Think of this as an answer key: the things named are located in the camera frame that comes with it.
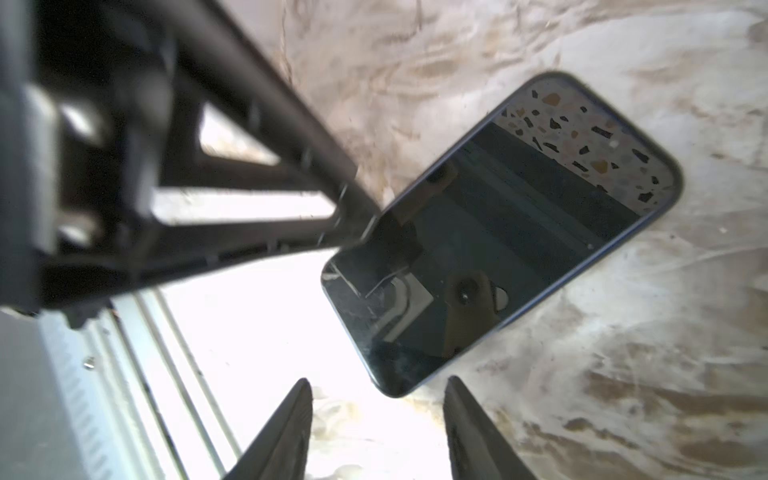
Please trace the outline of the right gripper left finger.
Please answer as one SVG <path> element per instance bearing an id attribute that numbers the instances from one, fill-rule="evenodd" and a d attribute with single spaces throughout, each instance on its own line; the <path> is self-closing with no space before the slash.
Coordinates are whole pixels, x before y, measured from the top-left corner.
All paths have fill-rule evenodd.
<path id="1" fill-rule="evenodd" d="M 300 378 L 224 479 L 304 479 L 312 419 L 311 384 Z"/>

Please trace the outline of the blue edged phone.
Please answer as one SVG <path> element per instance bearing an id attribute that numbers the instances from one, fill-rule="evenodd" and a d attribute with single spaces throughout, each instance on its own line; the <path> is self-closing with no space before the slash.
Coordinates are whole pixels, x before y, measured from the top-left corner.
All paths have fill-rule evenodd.
<path id="1" fill-rule="evenodd" d="M 538 75 L 396 199 L 321 285 L 384 395 L 411 393 L 668 211 L 679 164 L 583 82 Z"/>

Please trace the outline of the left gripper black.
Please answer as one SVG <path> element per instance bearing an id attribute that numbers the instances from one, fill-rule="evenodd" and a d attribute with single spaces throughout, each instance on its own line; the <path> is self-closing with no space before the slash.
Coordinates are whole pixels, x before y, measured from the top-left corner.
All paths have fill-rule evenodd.
<path id="1" fill-rule="evenodd" d="M 1 5 L 1 301 L 94 303 L 354 245 L 352 160 L 215 1 Z M 316 191 L 325 219 L 167 225 L 158 187 Z"/>

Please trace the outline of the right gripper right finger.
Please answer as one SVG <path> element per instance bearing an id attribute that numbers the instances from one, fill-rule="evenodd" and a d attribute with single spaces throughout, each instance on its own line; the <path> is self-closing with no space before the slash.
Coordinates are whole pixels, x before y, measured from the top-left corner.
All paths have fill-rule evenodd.
<path id="1" fill-rule="evenodd" d="M 453 479 L 535 479 L 458 376 L 447 381 L 443 416 Z"/>

